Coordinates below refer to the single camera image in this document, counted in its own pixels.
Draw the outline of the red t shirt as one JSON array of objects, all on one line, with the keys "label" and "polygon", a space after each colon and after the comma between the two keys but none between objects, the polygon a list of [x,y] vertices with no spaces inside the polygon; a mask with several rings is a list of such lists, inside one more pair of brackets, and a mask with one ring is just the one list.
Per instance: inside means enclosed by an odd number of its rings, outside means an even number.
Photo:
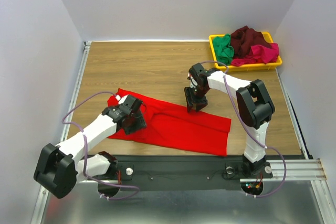
[{"label": "red t shirt", "polygon": [[116,95],[132,95],[144,103],[141,112],[144,114],[146,128],[128,135],[120,130],[110,138],[218,156],[227,155],[232,122],[230,118],[205,112],[187,112],[181,105],[121,88]]}]

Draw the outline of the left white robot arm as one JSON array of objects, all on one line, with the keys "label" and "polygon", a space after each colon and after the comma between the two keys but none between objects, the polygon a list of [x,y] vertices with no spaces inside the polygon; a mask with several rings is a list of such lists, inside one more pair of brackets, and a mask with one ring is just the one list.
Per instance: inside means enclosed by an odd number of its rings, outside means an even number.
[{"label": "left white robot arm", "polygon": [[89,156],[88,152],[105,138],[119,131],[131,134],[146,128],[141,111],[143,102],[128,94],[117,98],[117,104],[106,107],[96,119],[73,137],[53,145],[45,145],[38,158],[34,180],[58,199],[67,196],[75,185],[86,179],[102,185],[101,177],[116,178],[112,194],[124,188],[118,161],[107,152]]}]

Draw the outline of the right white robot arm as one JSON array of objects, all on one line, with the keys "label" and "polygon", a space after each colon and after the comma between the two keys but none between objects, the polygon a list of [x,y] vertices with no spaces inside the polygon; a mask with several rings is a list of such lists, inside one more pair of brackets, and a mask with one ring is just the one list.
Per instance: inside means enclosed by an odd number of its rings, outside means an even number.
[{"label": "right white robot arm", "polygon": [[201,63],[191,66],[187,79],[190,81],[184,88],[187,111],[198,112],[206,107],[206,94],[210,89],[229,96],[247,134],[241,170],[248,177],[258,174],[266,163],[266,131],[275,112],[265,84],[259,79],[238,79],[217,68],[207,70]]}]

